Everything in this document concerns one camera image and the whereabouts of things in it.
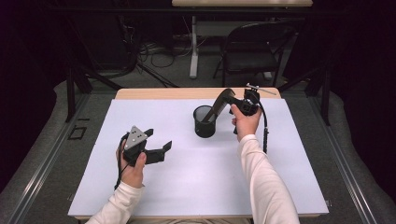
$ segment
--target table leg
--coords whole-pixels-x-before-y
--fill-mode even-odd
[[[196,17],[192,16],[191,35],[192,35],[192,56],[190,67],[190,78],[197,78],[198,70],[198,48],[197,48],[197,23]]]

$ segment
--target person's left hand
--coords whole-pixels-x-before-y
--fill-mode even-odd
[[[125,143],[126,141],[123,141],[122,151],[125,147]],[[141,152],[139,157],[137,158],[136,165],[133,167],[128,165],[128,162],[121,155],[121,168],[123,169],[125,167],[125,169],[121,174],[122,182],[136,189],[142,188],[143,168],[145,167],[146,159],[147,159],[146,153]]]

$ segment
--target hand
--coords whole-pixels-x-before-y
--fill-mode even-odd
[[[125,147],[126,141],[122,143],[122,151]],[[141,152],[139,157],[137,158],[136,165],[130,166],[128,162],[122,157],[121,155],[121,169],[125,167],[121,174],[121,180],[125,184],[140,189],[143,186],[143,168],[145,167],[146,163],[146,153]]]
[[[231,110],[235,116],[235,118],[233,118],[233,125],[236,126],[236,131],[238,132],[238,142],[240,142],[246,135],[256,133],[257,127],[259,126],[260,116],[262,114],[260,109],[258,109],[256,114],[252,116],[245,116],[242,114],[236,105],[231,105]]]

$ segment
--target white sleeve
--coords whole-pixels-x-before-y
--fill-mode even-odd
[[[260,148],[254,134],[240,141],[238,156],[249,186],[254,223],[300,223],[286,185]]]
[[[122,181],[102,209],[87,223],[126,223],[140,201],[144,187],[135,189]]]

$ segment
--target black cup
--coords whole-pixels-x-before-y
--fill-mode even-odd
[[[212,136],[216,131],[217,115],[213,114],[208,121],[203,121],[212,106],[201,105],[198,106],[193,113],[195,121],[195,133],[203,138]]]

